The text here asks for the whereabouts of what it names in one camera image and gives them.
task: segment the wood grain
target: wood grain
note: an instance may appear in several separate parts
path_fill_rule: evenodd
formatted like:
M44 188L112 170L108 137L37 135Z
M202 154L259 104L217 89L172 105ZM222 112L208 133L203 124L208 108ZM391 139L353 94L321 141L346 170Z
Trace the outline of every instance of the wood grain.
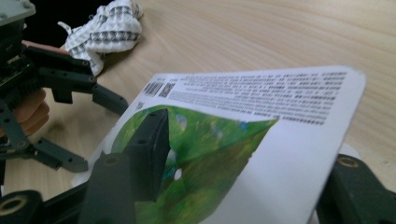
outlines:
M344 64L367 76L345 142L386 188L396 191L396 2L144 0L143 36L106 56L99 83L129 103L156 73L226 72ZM33 138L88 158L118 117L75 94L53 103ZM73 174L35 161L7 162L6 192L37 189L45 199L70 188Z

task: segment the light wood surface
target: light wood surface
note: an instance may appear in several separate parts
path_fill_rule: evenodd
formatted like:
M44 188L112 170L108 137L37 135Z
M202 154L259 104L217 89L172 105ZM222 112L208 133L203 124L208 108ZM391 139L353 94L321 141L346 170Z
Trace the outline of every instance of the light wood surface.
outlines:
M98 78L131 103L156 73L226 72L344 64L367 76L345 143L396 191L396 2L392 0L141 0L143 36L133 50L106 56ZM118 116L74 94L53 103L44 136L89 158ZM44 199L73 174L36 162L7 162L5 192L39 190Z

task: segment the dark clothing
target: dark clothing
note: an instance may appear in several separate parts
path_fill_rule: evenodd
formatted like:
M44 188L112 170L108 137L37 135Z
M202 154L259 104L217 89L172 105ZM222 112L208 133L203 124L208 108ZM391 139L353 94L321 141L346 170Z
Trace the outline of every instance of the dark clothing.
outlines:
M67 38L67 32L58 25L63 21L72 29L84 25L90 15L96 14L99 6L106 6L110 0L32 0L35 15L25 19L23 39L39 44L60 47Z

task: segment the finger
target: finger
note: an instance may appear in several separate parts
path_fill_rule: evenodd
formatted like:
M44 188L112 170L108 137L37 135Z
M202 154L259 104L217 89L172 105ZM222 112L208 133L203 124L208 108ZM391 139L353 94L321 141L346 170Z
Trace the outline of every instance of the finger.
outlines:
M26 135L32 134L32 129L35 127L41 127L44 125L42 121L47 121L49 119L50 108L47 104L43 103L38 108L37 111L25 122L22 122L21 128L25 131Z
M17 122L25 122L37 111L38 107L44 102L46 92L44 90L33 92L27 95L21 105L14 110L14 117Z
M67 52L67 50L64 49L59 49L50 45L42 45L42 44L37 44L35 42L31 42L31 41L27 41L27 40L22 40L22 44L26 47L36 47L39 49L45 49L45 50L49 50L49 51L53 51L56 53L62 53L62 54L69 54L69 52Z

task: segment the green printed picture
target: green printed picture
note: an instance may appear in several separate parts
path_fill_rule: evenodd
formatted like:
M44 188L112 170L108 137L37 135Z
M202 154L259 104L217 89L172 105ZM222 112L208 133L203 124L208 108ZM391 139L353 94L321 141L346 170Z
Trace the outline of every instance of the green printed picture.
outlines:
M277 120L244 122L158 105L123 125L112 152L122 152L146 115L163 108L172 149L157 202L135 204L137 223L199 223L216 210Z

